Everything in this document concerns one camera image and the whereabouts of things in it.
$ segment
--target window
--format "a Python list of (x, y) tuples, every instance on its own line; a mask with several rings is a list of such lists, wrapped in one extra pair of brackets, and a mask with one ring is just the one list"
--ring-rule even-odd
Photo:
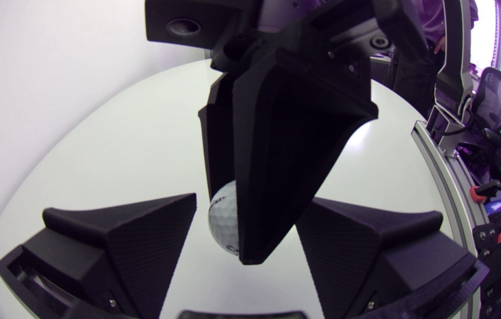
[(479, 21), (471, 30), (471, 73), (478, 78), (485, 67), (497, 66), (499, 47), (499, 5), (497, 0), (477, 0)]

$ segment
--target office chair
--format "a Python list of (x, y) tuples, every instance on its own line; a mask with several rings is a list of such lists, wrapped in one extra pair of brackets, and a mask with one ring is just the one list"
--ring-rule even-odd
[(483, 70), (469, 112), (466, 128), (472, 141), (460, 142), (457, 150), (475, 182), (481, 184), (480, 177), (490, 171), (491, 179), (501, 184), (501, 71)]

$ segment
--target bolt hole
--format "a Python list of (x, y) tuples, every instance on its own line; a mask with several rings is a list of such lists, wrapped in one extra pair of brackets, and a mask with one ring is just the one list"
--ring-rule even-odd
[(167, 30), (174, 35), (187, 38), (199, 34), (201, 26), (195, 20), (178, 18), (167, 23)]
[(376, 49), (386, 49), (390, 46), (390, 41), (387, 38), (377, 36), (372, 38), (370, 45)]

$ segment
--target mesh chair back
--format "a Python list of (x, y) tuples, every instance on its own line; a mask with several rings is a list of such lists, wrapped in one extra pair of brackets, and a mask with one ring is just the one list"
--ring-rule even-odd
[(485, 68), (472, 111), (484, 127), (501, 134), (501, 71)]

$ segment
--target white golf ball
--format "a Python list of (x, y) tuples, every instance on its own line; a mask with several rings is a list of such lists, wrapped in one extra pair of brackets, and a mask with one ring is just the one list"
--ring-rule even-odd
[(238, 256), (237, 186), (234, 180), (213, 196), (209, 207), (209, 228), (219, 246)]

